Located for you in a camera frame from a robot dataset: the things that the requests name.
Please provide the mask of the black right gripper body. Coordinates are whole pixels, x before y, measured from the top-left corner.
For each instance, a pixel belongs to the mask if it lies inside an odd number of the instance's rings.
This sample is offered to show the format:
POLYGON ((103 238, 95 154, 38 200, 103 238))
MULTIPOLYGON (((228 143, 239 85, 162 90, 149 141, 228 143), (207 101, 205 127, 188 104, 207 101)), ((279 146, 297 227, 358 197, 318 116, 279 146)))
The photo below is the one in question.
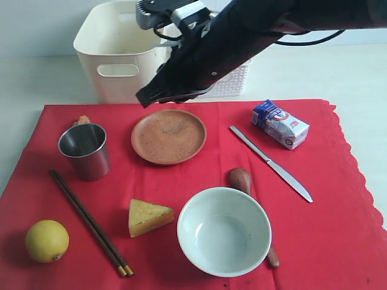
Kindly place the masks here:
POLYGON ((162 83, 169 96, 206 89, 259 52, 260 32, 234 18, 199 22, 190 18, 171 56, 151 82, 162 83))

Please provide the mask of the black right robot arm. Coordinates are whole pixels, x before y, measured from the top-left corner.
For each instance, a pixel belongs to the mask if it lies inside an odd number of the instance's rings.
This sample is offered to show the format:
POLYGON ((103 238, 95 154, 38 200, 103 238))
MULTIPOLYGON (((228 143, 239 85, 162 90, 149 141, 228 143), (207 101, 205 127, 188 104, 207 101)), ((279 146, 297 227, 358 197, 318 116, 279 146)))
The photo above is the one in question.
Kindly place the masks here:
POLYGON ((201 1, 138 1, 135 13, 143 30, 180 31, 167 38, 169 59, 136 94, 143 107, 207 93, 287 34, 386 27, 385 1, 232 1, 215 16, 201 1))

